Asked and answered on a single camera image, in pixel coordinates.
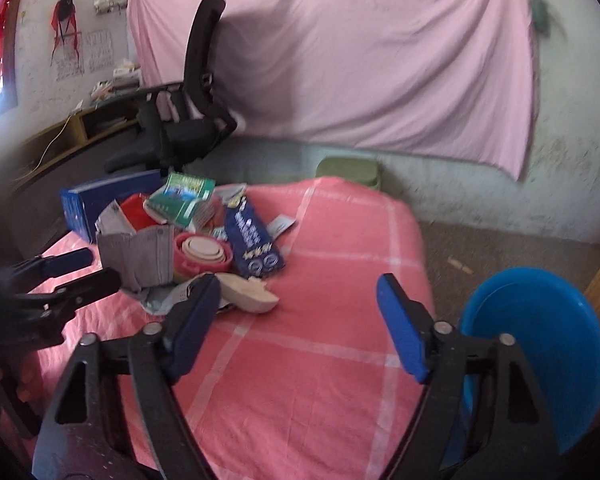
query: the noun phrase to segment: floor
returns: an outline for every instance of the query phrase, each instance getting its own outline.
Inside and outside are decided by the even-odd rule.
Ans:
[[[597,245],[438,222],[423,223],[420,228],[436,313],[453,324],[458,322],[472,292],[501,270],[537,267],[584,290],[600,267]],[[449,258],[465,269],[450,264]]]

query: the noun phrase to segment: wall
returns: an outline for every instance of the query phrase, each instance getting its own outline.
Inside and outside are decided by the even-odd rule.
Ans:
[[[54,42],[50,21],[57,1],[20,1],[15,44],[18,106],[0,116],[0,153],[63,120],[80,100],[88,103],[91,89],[98,81],[111,78],[112,66],[90,71],[89,51],[83,41],[84,74],[56,81],[56,67],[50,66]],[[88,32],[109,30],[113,61],[117,63],[128,56],[126,14],[113,12],[96,16],[93,1],[74,0],[78,30],[83,38]]]
[[[600,6],[546,1],[556,23],[539,42],[540,111],[520,181],[476,164],[366,154],[385,169],[383,189],[419,218],[600,243]],[[335,153],[364,155],[232,139],[194,168],[221,181],[293,180]]]

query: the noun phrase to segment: black clamp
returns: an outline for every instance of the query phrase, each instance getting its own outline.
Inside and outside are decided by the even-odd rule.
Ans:
[[[188,373],[220,301],[220,282],[205,274],[162,322],[130,337],[85,334],[45,414],[33,459],[39,479],[215,479],[182,415],[171,385]],[[131,375],[159,472],[134,459],[117,375]]]
[[[381,478],[555,478],[558,452],[552,421],[515,338],[470,337],[446,321],[434,322],[392,274],[380,277],[377,295],[402,366],[424,386]],[[475,396],[464,452],[456,463],[444,467],[467,376],[475,381]]]
[[[98,270],[56,287],[48,294],[28,292],[49,278],[91,265],[88,248],[61,256],[37,256],[0,272],[0,405],[20,436],[31,438],[40,430],[40,418],[16,393],[22,358],[29,352],[64,342],[62,330],[75,311],[120,288],[115,270]]]

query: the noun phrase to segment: office chair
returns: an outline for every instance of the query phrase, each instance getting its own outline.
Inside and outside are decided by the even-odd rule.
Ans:
[[[216,25],[224,11],[224,0],[202,0],[189,33],[182,82],[141,88],[131,94],[107,100],[139,100],[138,123],[141,133],[128,146],[110,156],[104,164],[112,173],[138,164],[148,170],[169,168],[181,171],[184,164],[203,158],[237,127],[229,111],[213,95],[213,75],[208,56]],[[161,92],[170,95],[178,122],[162,122],[157,107]],[[186,95],[202,114],[192,119]]]

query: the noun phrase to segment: blue clamp pad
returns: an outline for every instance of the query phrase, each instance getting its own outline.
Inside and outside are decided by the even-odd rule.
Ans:
[[[419,383],[425,382],[430,371],[426,357],[433,328],[431,316],[421,303],[407,297],[392,274],[378,279],[376,299],[402,367]]]
[[[193,368],[220,305],[220,281],[214,275],[203,275],[189,286],[189,297],[173,305],[163,322],[168,356],[161,365],[172,384]]]
[[[93,263],[93,253],[84,247],[59,256],[48,256],[42,259],[44,274],[48,278],[58,278],[75,270],[89,267]]]

